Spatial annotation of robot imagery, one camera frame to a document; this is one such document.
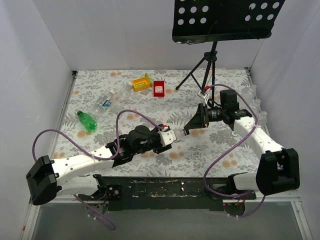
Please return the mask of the clear Pepsi bottle black cap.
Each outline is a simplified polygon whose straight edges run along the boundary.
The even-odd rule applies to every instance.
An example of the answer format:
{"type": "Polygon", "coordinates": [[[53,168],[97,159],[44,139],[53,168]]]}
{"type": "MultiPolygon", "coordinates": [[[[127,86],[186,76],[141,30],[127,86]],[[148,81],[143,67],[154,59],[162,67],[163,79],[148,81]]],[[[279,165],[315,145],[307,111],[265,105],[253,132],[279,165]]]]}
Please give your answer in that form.
{"type": "Polygon", "coordinates": [[[175,142],[180,142],[187,136],[187,132],[184,129],[174,129],[175,142]]]}

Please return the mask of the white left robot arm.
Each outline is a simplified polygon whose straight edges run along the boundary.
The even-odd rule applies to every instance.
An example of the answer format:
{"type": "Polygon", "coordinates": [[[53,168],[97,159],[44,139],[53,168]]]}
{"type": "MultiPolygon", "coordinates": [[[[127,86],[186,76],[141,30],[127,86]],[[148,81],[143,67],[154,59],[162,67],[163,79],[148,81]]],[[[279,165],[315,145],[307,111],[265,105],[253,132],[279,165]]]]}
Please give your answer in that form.
{"type": "Polygon", "coordinates": [[[91,172],[126,164],[145,152],[162,153],[171,149],[172,144],[179,142],[184,135],[183,130],[169,127],[150,130],[139,125],[89,154],[61,159],[41,156],[26,174],[31,202],[40,206],[57,196],[78,194],[101,200],[106,196],[106,187],[90,176],[91,172]]]}

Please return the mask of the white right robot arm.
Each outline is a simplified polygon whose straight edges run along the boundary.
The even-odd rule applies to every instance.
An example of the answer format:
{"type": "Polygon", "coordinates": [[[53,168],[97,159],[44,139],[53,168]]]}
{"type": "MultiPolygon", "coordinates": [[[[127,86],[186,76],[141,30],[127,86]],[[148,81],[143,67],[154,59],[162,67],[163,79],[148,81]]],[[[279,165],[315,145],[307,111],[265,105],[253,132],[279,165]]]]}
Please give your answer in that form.
{"type": "Polygon", "coordinates": [[[284,148],[271,139],[257,124],[252,113],[240,109],[235,90],[220,91],[220,106],[208,108],[200,103],[192,119],[184,126],[190,130],[222,121],[241,136],[256,156],[259,164],[256,172],[236,173],[228,176],[223,193],[207,190],[220,196],[237,199],[253,191],[265,196],[296,190],[300,187],[299,155],[293,148],[284,148]]]}

